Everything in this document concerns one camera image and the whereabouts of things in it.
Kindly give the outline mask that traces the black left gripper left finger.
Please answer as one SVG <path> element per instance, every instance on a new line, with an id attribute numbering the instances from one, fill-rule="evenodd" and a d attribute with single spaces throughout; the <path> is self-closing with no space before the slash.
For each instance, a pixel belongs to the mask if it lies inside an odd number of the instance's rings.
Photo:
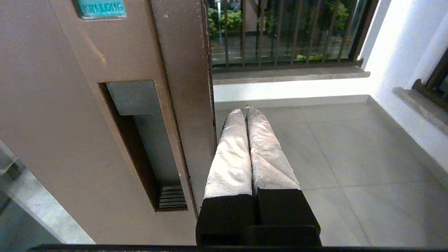
<path id="1" fill-rule="evenodd" d="M 196 224 L 197 245 L 239 245 L 254 224 L 252 167 L 245 117 L 232 110 L 223 124 Z"/>

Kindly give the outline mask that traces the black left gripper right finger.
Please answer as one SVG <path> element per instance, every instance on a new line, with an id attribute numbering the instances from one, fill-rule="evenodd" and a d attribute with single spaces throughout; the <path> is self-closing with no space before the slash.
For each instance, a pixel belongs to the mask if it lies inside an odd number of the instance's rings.
<path id="1" fill-rule="evenodd" d="M 259 224 L 319 228 L 267 117 L 248 107 L 246 123 Z"/>

